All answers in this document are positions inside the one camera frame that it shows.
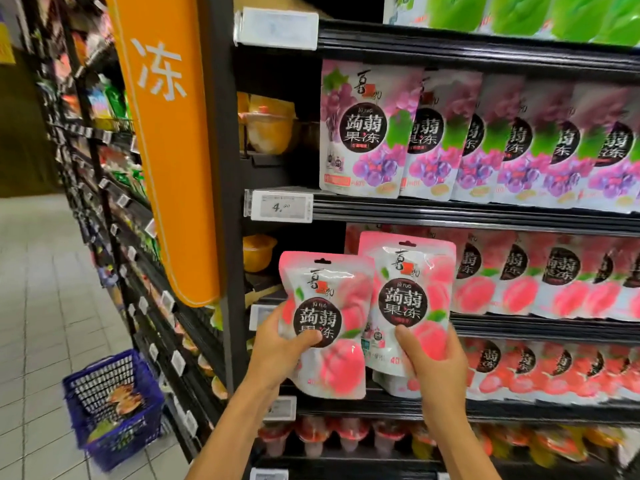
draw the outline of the right hand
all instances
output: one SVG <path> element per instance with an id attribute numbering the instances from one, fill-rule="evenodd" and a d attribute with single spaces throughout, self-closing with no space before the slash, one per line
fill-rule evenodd
<path id="1" fill-rule="evenodd" d="M 428 357 L 420 341 L 403 325 L 396 327 L 396 339 L 420 382 L 422 414 L 427 427 L 436 433 L 461 419 L 466 421 L 468 362 L 453 326 L 449 324 L 447 357 L 444 360 Z"/>

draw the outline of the tiled floor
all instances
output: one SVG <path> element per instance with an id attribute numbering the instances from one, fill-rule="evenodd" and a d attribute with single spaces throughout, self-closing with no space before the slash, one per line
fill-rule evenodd
<path id="1" fill-rule="evenodd" d="M 60 382 L 131 348 L 64 195 L 0 199 L 0 480 L 182 480 L 172 436 L 104 474 L 76 447 Z"/>

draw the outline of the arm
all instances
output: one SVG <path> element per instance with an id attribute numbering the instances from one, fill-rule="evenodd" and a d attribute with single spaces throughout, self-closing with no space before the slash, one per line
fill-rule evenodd
<path id="1" fill-rule="evenodd" d="M 420 382 L 424 422 L 451 478 L 500 480 L 467 420 L 467 356 L 453 326 L 449 325 L 444 360 L 428 357 L 418 339 L 402 325 L 396 327 L 396 338 Z"/>
<path id="2" fill-rule="evenodd" d="M 280 383 L 292 373 L 300 354 L 322 339 L 317 330 L 304 331 L 292 340 L 281 338 L 282 307 L 258 327 L 246 376 L 185 480 L 242 478 L 262 418 L 277 398 Z"/>

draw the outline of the plastic basket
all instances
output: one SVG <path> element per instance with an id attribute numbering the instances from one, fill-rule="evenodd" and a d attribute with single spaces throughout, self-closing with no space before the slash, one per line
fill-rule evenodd
<path id="1" fill-rule="evenodd" d="M 123 384 L 133 384 L 143 397 L 140 412 L 124 420 L 116 412 L 116 404 L 109 403 L 111 392 Z M 71 374 L 62 380 L 62 386 L 78 448 L 89 453 L 104 472 L 130 458 L 160 434 L 164 396 L 148 365 L 133 349 Z M 104 419 L 122 422 L 87 443 L 89 434 Z"/>

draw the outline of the left hand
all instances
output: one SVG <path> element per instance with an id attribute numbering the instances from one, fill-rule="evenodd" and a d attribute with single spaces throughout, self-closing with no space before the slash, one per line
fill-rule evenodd
<path id="1" fill-rule="evenodd" d="M 271 400 L 278 396 L 281 382 L 293 372 L 302 352 L 322 340 L 319 330 L 305 330 L 295 339 L 278 334 L 284 303 L 272 311 L 255 334 L 251 362 L 243 383 L 263 389 Z"/>

